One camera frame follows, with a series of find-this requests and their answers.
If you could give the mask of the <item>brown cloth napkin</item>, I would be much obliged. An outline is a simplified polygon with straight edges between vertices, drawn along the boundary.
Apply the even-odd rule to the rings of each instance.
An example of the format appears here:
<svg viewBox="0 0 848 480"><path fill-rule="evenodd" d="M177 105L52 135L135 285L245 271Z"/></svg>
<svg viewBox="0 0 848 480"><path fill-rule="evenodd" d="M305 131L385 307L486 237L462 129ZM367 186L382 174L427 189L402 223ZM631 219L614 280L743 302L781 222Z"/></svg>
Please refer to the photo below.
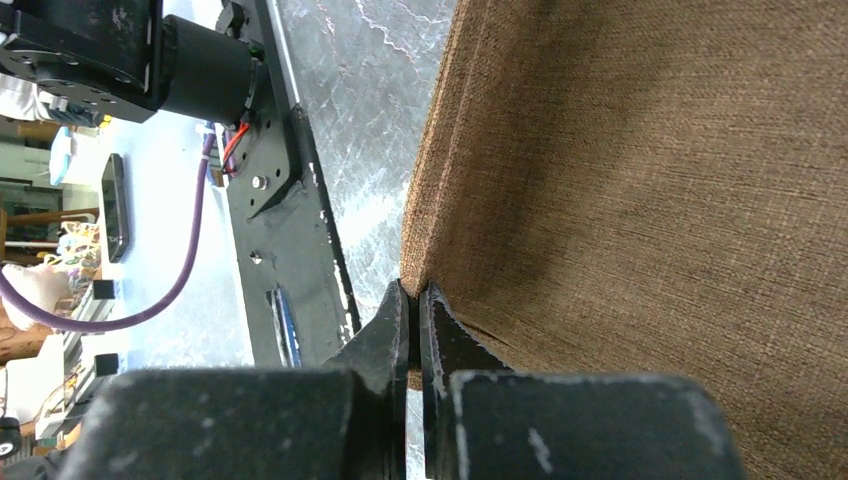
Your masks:
<svg viewBox="0 0 848 480"><path fill-rule="evenodd" d="M528 370L703 384L753 479L847 475L847 5L460 1L400 277Z"/></svg>

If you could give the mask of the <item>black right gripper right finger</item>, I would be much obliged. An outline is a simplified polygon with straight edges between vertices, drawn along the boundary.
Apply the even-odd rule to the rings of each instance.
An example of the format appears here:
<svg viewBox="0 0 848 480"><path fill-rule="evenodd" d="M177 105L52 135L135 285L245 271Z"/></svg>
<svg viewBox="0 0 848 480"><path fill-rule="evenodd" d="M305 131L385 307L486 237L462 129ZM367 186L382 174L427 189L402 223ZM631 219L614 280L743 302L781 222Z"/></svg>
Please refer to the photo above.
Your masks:
<svg viewBox="0 0 848 480"><path fill-rule="evenodd" d="M460 370L508 371L454 315L448 299L431 281L419 296L420 365L423 392L425 471L439 479L446 436L450 376Z"/></svg>

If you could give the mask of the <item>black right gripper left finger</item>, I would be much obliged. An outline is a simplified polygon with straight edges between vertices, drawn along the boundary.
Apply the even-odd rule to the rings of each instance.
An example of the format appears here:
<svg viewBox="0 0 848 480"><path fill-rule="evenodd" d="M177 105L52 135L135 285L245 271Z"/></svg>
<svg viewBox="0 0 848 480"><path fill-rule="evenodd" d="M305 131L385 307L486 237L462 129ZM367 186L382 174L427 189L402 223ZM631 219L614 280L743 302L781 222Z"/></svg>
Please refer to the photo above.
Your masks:
<svg viewBox="0 0 848 480"><path fill-rule="evenodd" d="M324 362L354 378L344 430L344 479L405 479L410 298L388 284L377 313Z"/></svg>

